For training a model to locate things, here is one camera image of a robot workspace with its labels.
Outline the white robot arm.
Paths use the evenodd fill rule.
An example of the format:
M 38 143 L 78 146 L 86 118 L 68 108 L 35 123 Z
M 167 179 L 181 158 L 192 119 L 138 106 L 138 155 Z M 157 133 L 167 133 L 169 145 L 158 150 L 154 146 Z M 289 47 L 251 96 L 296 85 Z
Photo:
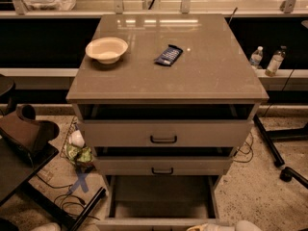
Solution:
M 186 231 L 262 231 L 254 223 L 247 220 L 240 220 L 234 226 L 224 226 L 212 223 L 205 223 L 188 228 Z

